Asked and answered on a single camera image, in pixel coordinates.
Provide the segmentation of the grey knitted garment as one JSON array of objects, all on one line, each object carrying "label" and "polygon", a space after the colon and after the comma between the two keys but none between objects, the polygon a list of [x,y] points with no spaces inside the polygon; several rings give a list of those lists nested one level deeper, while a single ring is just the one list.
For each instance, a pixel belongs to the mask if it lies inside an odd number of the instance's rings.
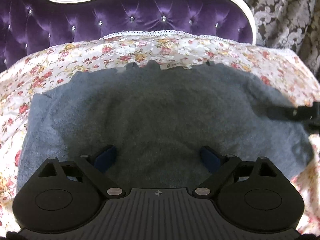
[{"label": "grey knitted garment", "polygon": [[33,96],[17,188],[48,157],[73,160],[107,145],[118,155],[105,175],[125,190],[194,189],[209,177],[202,146],[248,161],[268,157],[292,178],[312,161],[313,149],[301,123],[267,116],[275,105],[290,102],[257,76],[213,62],[189,70],[150,61],[78,72]]}]

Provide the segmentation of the purple tufted sofa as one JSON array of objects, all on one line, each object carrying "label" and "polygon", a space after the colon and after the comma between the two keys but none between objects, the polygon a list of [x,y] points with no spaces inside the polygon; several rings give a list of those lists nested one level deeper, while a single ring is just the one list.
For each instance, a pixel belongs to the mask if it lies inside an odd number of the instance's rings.
[{"label": "purple tufted sofa", "polygon": [[1,71],[51,46],[160,30],[257,40],[243,0],[1,0]]}]

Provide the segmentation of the floral bed sheet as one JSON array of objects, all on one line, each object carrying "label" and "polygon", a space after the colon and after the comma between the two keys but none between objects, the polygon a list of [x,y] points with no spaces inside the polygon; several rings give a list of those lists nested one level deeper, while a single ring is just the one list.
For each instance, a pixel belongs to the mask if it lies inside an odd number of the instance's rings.
[{"label": "floral bed sheet", "polygon": [[204,61],[223,63],[252,73],[281,91],[294,105],[319,100],[319,82],[289,49],[272,49],[216,36],[180,31],[127,31],[95,41],[52,46],[25,56],[1,73],[1,235],[17,231],[12,213],[16,178],[32,97],[67,83],[76,72],[144,66],[149,60],[163,69],[189,68]]}]

